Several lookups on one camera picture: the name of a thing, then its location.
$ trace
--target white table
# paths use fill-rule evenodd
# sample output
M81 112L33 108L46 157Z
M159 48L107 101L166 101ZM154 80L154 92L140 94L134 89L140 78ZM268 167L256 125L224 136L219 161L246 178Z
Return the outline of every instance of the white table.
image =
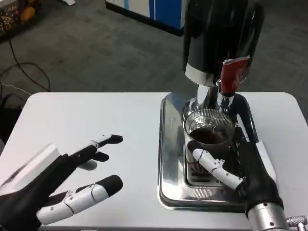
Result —
M247 230L243 214L171 211L157 199L160 102L167 93L38 93L17 121L0 157L0 183L47 143L74 152L92 137L113 133L124 141L102 148L110 155L96 170L77 169L57 192L119 175L123 189L55 227L188 228ZM308 215L308 127L295 98L286 93L243 93L259 138L278 175L285 213Z

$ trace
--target red handle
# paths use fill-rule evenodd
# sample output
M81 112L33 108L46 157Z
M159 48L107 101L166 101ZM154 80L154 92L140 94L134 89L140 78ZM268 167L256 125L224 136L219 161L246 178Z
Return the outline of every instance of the red handle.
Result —
M248 65L250 56L229 59L223 62L221 71L221 93L235 93L240 85L244 71Z

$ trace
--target blue stripe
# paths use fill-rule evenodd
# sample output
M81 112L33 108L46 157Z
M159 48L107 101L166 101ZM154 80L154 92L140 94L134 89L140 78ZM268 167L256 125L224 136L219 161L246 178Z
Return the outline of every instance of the blue stripe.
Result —
M124 8L129 10L128 0L124 0Z
M156 20L181 28L181 0L155 0Z
M149 0L149 8L150 8L150 18L155 19L154 0Z

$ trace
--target coffee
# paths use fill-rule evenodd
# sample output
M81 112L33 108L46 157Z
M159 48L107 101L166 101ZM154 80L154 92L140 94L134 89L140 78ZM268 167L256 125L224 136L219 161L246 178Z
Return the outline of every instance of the coffee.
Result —
M207 128L200 128L189 134L196 141L205 144L218 144L226 140L226 136L221 131L213 131Z

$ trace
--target robotic hand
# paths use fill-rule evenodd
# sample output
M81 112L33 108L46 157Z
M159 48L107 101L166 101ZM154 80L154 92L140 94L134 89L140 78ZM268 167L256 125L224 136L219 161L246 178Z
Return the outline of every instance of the robotic hand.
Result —
M288 231L289 227L306 231L305 216L286 219L276 184L276 174L266 149L261 141L250 142L245 127L240 125L241 119L237 118L237 121L234 143L237 147L241 177L224 170L224 160L215 159L197 141L190 141L188 149L216 179L236 190L243 200L245 214L253 231Z
M107 161L109 156L97 151L98 148L122 140L122 136L103 135L72 155L60 155L53 144L46 146L0 186L2 228L6 231L34 231L41 224L71 217L117 193L123 183L119 176L113 175L50 196L77 167L93 160Z

